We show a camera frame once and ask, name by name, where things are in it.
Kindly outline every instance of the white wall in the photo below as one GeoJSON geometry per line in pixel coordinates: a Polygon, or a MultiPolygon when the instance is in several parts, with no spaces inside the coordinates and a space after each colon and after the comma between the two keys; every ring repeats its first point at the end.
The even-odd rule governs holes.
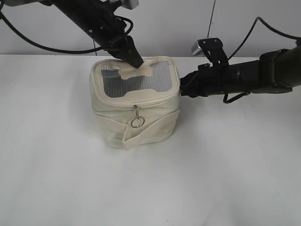
{"type": "MultiPolygon", "coordinates": [[[[131,33],[143,56],[190,56],[196,39],[207,35],[214,0],[140,0],[134,10],[117,14],[134,21],[131,33]]],[[[227,54],[243,40],[256,16],[292,35],[301,36],[300,0],[217,0],[211,37],[224,42],[227,54]]],[[[55,7],[39,3],[4,7],[3,13],[32,40],[53,48],[90,49],[91,39],[55,7]]],[[[258,24],[249,41],[237,54],[258,57],[264,52],[293,48],[294,41],[282,38],[258,24]]],[[[0,54],[53,54],[37,49],[0,22],[0,54]]]]}

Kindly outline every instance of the bag lid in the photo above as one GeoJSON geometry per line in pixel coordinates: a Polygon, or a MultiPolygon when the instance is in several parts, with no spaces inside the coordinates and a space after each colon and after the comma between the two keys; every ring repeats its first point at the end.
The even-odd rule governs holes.
{"type": "Polygon", "coordinates": [[[138,69],[120,60],[94,64],[93,92],[107,105],[143,105],[163,101],[179,92],[179,76],[172,59],[145,58],[138,69]]]}

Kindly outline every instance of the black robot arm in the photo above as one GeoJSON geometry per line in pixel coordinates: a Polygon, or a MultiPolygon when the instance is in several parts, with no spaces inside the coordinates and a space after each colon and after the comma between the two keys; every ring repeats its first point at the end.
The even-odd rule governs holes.
{"type": "MultiPolygon", "coordinates": [[[[79,26],[87,35],[97,42],[101,49],[108,51],[113,57],[128,62],[133,67],[139,68],[143,63],[134,45],[133,39],[129,36],[129,32],[133,28],[133,22],[127,18],[114,15],[115,10],[124,6],[128,9],[135,8],[138,0],[1,0],[9,6],[18,6],[33,2],[41,2],[44,5],[55,5],[66,16],[68,16],[77,26],[79,26]]],[[[2,19],[12,30],[14,27],[3,16],[2,19]]],[[[39,48],[43,46],[28,41],[22,34],[16,32],[21,38],[39,48]]],[[[55,51],[52,48],[43,48],[49,51],[55,51]]]]}

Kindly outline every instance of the black cable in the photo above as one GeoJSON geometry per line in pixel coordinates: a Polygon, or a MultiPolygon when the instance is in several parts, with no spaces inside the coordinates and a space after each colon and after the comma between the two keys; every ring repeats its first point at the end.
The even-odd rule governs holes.
{"type": "Polygon", "coordinates": [[[51,51],[51,52],[56,52],[56,53],[65,53],[65,54],[86,54],[86,53],[93,53],[95,51],[102,50],[103,47],[98,47],[94,49],[89,49],[89,50],[80,50],[80,51],[71,51],[71,50],[62,50],[62,49],[56,49],[56,48],[49,48],[46,46],[42,46],[28,38],[26,38],[22,33],[20,33],[7,19],[6,17],[0,12],[0,16],[2,17],[3,21],[6,23],[6,25],[16,34],[18,35],[21,39],[24,41],[28,42],[29,44],[32,44],[35,47],[51,51]]]}
{"type": "Polygon", "coordinates": [[[216,0],[214,0],[213,7],[212,7],[212,12],[211,12],[210,24],[209,24],[209,27],[208,27],[207,38],[209,38],[209,34],[210,34],[210,30],[211,30],[211,24],[212,24],[212,19],[213,19],[215,4],[216,4],[216,0]]]}
{"type": "Polygon", "coordinates": [[[257,21],[260,21],[262,22],[263,25],[265,25],[269,30],[271,30],[272,32],[276,33],[276,34],[279,34],[285,38],[288,38],[288,39],[293,39],[293,40],[300,40],[301,37],[296,37],[296,36],[292,36],[292,35],[289,35],[289,34],[285,34],[281,31],[278,31],[277,29],[273,28],[272,26],[270,26],[267,22],[265,22],[260,16],[257,17],[249,31],[249,33],[247,34],[247,36],[245,37],[245,39],[243,40],[243,42],[240,44],[240,46],[234,51],[234,53],[232,53],[232,55],[228,58],[228,60],[230,60],[232,57],[234,57],[234,55],[240,50],[240,48],[245,44],[245,42],[247,41],[247,39],[249,38],[249,36],[251,35],[257,21]]]}
{"type": "Polygon", "coordinates": [[[95,41],[93,40],[94,49],[96,49],[95,41]]]}
{"type": "MultiPolygon", "coordinates": [[[[18,35],[21,39],[23,39],[24,41],[28,42],[29,44],[41,48],[43,50],[47,50],[47,51],[51,51],[51,52],[56,52],[56,53],[64,53],[64,54],[87,54],[87,53],[93,53],[93,52],[97,52],[99,50],[103,50],[104,47],[98,47],[98,48],[94,48],[94,49],[89,49],[89,50],[79,50],[79,51],[71,51],[71,50],[62,50],[62,49],[56,49],[56,48],[49,48],[46,46],[42,46],[30,39],[28,39],[27,37],[25,37],[22,33],[20,33],[10,22],[9,20],[7,20],[7,18],[3,15],[3,13],[1,12],[3,6],[4,6],[4,2],[5,0],[1,0],[1,4],[0,4],[0,20],[3,19],[3,21],[6,23],[6,25],[16,34],[18,35]]],[[[115,39],[114,41],[111,42],[111,44],[114,44],[115,42],[119,41],[120,39],[126,37],[133,29],[134,23],[130,20],[127,19],[125,17],[122,16],[118,16],[118,18],[120,18],[123,21],[127,21],[130,23],[130,27],[129,29],[120,37],[118,37],[117,39],[115,39]]]]}
{"type": "Polygon", "coordinates": [[[1,0],[1,4],[0,4],[0,12],[1,12],[3,6],[4,6],[4,1],[5,1],[5,0],[1,0]]]}

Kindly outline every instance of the metal ring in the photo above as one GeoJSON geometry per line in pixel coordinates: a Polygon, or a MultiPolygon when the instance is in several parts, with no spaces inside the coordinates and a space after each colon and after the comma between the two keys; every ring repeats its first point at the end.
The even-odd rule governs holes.
{"type": "Polygon", "coordinates": [[[145,119],[144,119],[142,116],[139,116],[139,117],[136,117],[136,118],[134,118],[134,119],[132,120],[131,126],[132,126],[133,128],[136,129],[136,128],[140,128],[141,126],[143,126],[144,123],[145,123],[145,119]],[[139,125],[134,126],[133,123],[135,122],[135,120],[142,120],[142,122],[141,122],[139,125]]]}

